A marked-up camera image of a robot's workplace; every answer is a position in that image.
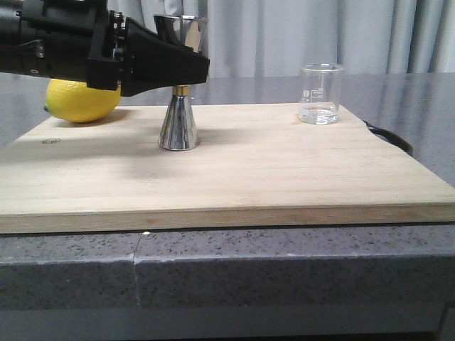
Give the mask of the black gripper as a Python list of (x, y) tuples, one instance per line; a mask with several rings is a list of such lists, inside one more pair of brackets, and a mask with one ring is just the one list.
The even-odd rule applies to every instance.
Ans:
[(155, 16), (158, 31), (106, 1), (2, 1), (1, 71), (84, 82), (121, 96), (204, 83), (210, 60), (185, 45), (183, 30), (206, 20)]

